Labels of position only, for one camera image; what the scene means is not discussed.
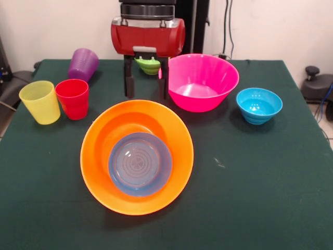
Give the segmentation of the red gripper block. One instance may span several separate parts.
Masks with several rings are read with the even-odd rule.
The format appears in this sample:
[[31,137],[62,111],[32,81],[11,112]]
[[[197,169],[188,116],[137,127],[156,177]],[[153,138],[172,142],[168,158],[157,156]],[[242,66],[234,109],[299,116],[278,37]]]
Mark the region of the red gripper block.
[[135,53],[156,53],[160,62],[159,93],[162,99],[169,97],[169,59],[182,52],[185,42],[184,20],[169,21],[127,20],[116,17],[111,23],[111,39],[118,54],[124,55],[124,91],[127,98],[134,97],[132,60]]

